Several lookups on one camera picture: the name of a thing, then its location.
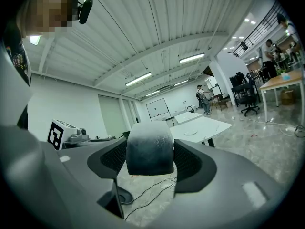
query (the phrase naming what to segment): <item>whiteboard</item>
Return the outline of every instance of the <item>whiteboard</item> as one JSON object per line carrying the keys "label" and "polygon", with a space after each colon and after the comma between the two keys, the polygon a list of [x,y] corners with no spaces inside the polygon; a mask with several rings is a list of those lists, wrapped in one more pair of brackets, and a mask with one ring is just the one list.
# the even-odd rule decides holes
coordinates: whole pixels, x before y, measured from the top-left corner
{"label": "whiteboard", "polygon": [[168,112],[164,98],[146,105],[151,118]]}
{"label": "whiteboard", "polygon": [[221,94],[219,86],[212,88],[214,96]]}

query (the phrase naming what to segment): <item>person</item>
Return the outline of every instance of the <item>person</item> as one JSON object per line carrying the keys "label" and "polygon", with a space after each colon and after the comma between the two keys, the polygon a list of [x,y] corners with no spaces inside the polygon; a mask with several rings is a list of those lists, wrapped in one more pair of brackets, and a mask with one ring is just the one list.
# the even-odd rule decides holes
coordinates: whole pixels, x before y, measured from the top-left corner
{"label": "person", "polygon": [[206,99],[206,96],[204,94],[208,93],[209,91],[205,92],[201,89],[201,85],[197,86],[197,93],[196,96],[198,96],[201,100],[199,101],[199,108],[204,108],[204,111],[207,115],[211,114],[210,111],[210,103]]}
{"label": "person", "polygon": [[295,26],[293,25],[293,23],[289,20],[287,20],[282,14],[278,13],[277,14],[277,22],[279,24],[281,24],[285,29],[288,30],[289,34],[291,35],[291,37],[293,38],[293,40],[295,41],[295,47],[292,48],[292,52],[296,53],[299,52],[300,55],[302,56],[303,52],[302,52],[302,45],[301,45],[301,41],[299,40],[297,31],[295,29]]}
{"label": "person", "polygon": [[[8,21],[3,35],[4,45],[14,67],[28,86],[31,85],[31,67],[23,39],[55,32],[55,27],[66,27],[69,21],[77,19],[77,3],[78,0],[26,0]],[[27,107],[17,126],[28,129]]]}
{"label": "person", "polygon": [[272,61],[273,57],[271,55],[271,45],[272,40],[268,39],[266,43],[262,46],[262,59],[264,66],[267,68],[267,71],[270,74],[270,78],[273,78],[277,76],[277,72],[275,69],[275,65]]}

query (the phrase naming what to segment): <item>black cable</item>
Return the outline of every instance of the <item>black cable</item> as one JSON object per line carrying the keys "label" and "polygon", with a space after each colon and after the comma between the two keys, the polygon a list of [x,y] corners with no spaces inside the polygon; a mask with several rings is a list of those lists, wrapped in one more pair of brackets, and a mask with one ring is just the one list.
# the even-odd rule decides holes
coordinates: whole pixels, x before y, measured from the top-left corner
{"label": "black cable", "polygon": [[139,197],[141,197],[147,190],[151,189],[153,186],[158,185],[158,184],[160,184],[161,182],[164,182],[164,181],[166,181],[166,179],[163,180],[163,181],[160,181],[160,182],[158,182],[158,183],[156,183],[156,184],[153,184],[151,187],[149,187],[149,188],[146,189],[144,192],[142,192],[142,194],[141,194],[140,196],[138,196],[137,198],[135,198],[135,199],[133,200],[133,202],[134,202],[135,200],[137,200]]}
{"label": "black cable", "polygon": [[165,189],[163,189],[152,201],[150,201],[147,205],[144,205],[144,206],[141,206],[141,207],[138,207],[138,208],[136,208],[135,210],[133,210],[127,217],[126,217],[126,219],[125,220],[127,220],[127,218],[133,213],[133,212],[135,212],[136,210],[138,210],[138,209],[141,209],[141,208],[144,208],[144,207],[146,207],[146,206],[149,206],[164,190],[166,190],[166,189],[168,189],[168,188],[170,188],[171,186],[169,186],[169,187],[167,187],[167,188],[165,188]]}

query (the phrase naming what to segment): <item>black mesh grille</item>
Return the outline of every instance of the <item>black mesh grille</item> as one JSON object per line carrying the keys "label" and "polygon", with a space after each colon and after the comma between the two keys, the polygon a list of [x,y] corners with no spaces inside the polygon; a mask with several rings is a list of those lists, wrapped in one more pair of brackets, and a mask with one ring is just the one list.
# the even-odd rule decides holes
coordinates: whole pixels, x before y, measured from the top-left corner
{"label": "black mesh grille", "polygon": [[117,174],[119,174],[124,162],[126,155],[126,144],[127,142],[123,142],[114,149],[111,149],[107,153],[101,156],[101,163],[106,167],[114,170]]}
{"label": "black mesh grille", "polygon": [[177,182],[193,176],[202,166],[202,161],[198,156],[178,143],[174,143],[174,162],[178,170]]}

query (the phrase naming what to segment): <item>ceiling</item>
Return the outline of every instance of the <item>ceiling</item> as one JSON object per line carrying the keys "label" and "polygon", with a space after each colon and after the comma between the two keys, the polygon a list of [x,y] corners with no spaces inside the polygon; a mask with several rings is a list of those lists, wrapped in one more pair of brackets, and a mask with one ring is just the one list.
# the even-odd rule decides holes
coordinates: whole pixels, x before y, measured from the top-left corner
{"label": "ceiling", "polygon": [[[240,26],[252,0],[94,0],[87,23],[25,39],[32,71],[143,99],[200,77]],[[179,60],[205,53],[200,60]],[[147,72],[152,75],[129,87]]]}

